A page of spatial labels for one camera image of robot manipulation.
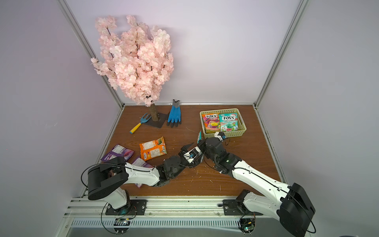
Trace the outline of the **orange candy bag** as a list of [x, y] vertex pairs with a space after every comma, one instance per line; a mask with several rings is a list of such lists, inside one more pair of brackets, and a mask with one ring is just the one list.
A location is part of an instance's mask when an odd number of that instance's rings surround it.
[[164, 137], [139, 144], [139, 146], [141, 150], [141, 159], [144, 161], [167, 154]]
[[215, 133], [220, 131], [220, 118], [218, 113], [203, 114], [202, 121], [205, 133]]

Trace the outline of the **teal candy bag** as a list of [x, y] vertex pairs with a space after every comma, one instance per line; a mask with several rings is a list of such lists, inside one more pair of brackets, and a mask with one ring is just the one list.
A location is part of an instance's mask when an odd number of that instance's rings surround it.
[[198, 134], [197, 143], [199, 143], [201, 140], [202, 140], [202, 131], [200, 131]]
[[220, 118], [220, 131], [230, 132], [238, 130], [238, 114], [237, 113], [227, 113], [219, 114]]

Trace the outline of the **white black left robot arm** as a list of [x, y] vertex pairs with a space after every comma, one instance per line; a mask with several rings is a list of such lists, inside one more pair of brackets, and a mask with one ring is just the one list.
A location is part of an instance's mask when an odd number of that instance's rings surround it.
[[185, 168], [194, 168], [202, 162], [203, 152], [190, 144], [181, 148], [177, 156], [171, 156], [155, 167], [135, 166], [124, 158], [116, 157], [108, 162], [88, 167], [86, 184], [89, 200], [103, 199], [113, 209], [130, 205], [129, 194], [121, 188], [124, 184], [143, 184], [162, 187], [175, 179]]

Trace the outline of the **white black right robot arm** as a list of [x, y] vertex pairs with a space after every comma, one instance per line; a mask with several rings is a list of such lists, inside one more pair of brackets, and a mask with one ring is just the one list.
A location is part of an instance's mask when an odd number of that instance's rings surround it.
[[270, 200], [259, 203], [252, 193], [246, 194], [242, 203], [249, 212], [278, 220], [294, 237], [304, 237], [309, 232], [309, 226], [314, 225], [315, 207], [301, 185], [288, 185], [257, 171], [237, 155], [228, 153], [217, 137], [202, 139], [197, 145], [220, 173], [249, 185]]

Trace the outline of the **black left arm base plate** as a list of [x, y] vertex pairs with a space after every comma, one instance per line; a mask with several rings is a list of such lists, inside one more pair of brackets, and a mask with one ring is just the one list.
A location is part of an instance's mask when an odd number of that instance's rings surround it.
[[131, 215], [131, 216], [143, 216], [146, 211], [147, 207], [147, 200], [146, 199], [132, 199], [129, 204], [114, 209], [110, 204], [106, 207], [105, 215], [110, 216], [124, 216], [124, 215]]

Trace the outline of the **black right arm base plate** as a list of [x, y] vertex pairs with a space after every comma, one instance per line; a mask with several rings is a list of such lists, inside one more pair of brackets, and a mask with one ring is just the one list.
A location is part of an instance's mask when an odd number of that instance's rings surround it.
[[259, 212], [249, 211], [242, 201], [236, 199], [224, 199], [222, 203], [218, 204], [218, 207], [223, 209], [224, 215], [226, 216], [263, 215]]

